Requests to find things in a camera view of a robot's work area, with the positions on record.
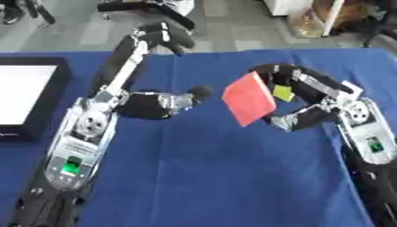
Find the robotic hand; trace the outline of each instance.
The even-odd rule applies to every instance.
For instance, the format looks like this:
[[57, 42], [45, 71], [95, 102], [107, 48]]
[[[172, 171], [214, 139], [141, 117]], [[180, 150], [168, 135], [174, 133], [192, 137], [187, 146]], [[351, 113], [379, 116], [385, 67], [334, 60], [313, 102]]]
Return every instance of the robotic hand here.
[[[68, 109], [7, 226], [74, 226], [115, 134], [118, 112], [128, 117], [166, 119], [202, 100], [196, 91], [184, 96], [128, 91], [139, 76], [137, 69], [144, 56], [157, 45], [182, 55], [180, 45], [191, 48], [194, 42], [187, 33], [165, 22], [142, 26], [126, 35], [95, 75], [90, 94], [78, 98]], [[146, 108], [145, 100], [153, 97], [157, 102]]]
[[286, 64], [252, 68], [266, 83], [289, 86], [308, 106], [265, 121], [287, 131], [334, 121], [342, 135], [345, 162], [377, 226], [397, 226], [397, 145], [394, 134], [371, 99], [350, 82], [336, 82], [305, 67]]

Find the blue tablecloth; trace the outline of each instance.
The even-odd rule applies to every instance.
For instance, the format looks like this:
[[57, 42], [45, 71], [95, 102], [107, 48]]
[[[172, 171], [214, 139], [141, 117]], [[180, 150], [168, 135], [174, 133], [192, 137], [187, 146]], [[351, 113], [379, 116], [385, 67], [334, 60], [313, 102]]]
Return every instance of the blue tablecloth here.
[[[67, 107], [85, 94], [109, 53], [3, 55], [65, 57], [74, 79], [39, 143], [0, 144], [0, 223]], [[249, 67], [278, 62], [312, 67], [364, 87], [397, 131], [397, 65], [382, 50], [150, 56], [136, 89], [185, 91], [208, 84], [216, 94], [169, 121], [121, 119], [79, 226], [372, 226], [341, 161], [340, 139], [331, 124], [293, 134], [262, 121], [241, 128], [220, 100], [223, 89]], [[301, 104], [279, 103], [279, 109]]]

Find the chair wheel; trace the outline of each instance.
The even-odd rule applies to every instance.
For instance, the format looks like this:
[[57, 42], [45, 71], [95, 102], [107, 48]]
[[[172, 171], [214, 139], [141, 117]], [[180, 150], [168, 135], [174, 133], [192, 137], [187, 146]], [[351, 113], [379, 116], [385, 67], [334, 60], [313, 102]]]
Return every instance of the chair wheel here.
[[107, 13], [103, 13], [102, 14], [102, 18], [105, 19], [105, 20], [109, 20], [110, 19], [110, 15], [107, 14]]

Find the gray carpet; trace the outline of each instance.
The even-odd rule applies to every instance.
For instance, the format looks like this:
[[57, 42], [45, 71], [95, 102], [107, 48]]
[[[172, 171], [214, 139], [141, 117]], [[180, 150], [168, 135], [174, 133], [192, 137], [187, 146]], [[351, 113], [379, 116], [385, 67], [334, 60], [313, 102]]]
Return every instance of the gray carpet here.
[[[43, 27], [41, 19], [26, 15], [17, 24], [0, 25], [0, 51], [109, 51], [133, 27], [164, 19], [154, 13], [115, 12], [110, 20], [103, 20], [97, 3], [44, 0], [57, 24]], [[266, 5], [254, 0], [196, 0], [189, 17], [198, 27], [194, 52], [348, 48], [360, 46], [362, 41], [356, 35], [296, 38], [285, 18], [271, 17]]]

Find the green led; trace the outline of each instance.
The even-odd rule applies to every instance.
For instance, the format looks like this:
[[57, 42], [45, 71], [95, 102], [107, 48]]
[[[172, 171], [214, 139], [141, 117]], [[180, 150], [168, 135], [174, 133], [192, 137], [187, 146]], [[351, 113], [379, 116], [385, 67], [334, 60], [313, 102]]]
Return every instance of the green led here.
[[385, 150], [382, 144], [376, 137], [371, 137], [367, 139], [367, 144], [370, 147], [370, 150], [374, 153], [379, 153]]
[[62, 172], [76, 175], [79, 173], [81, 163], [81, 159], [71, 156], [62, 167]]
[[77, 166], [75, 166], [74, 164], [71, 163], [66, 163], [63, 167], [62, 167], [62, 171], [69, 173], [69, 174], [77, 174], [79, 173], [79, 168]]

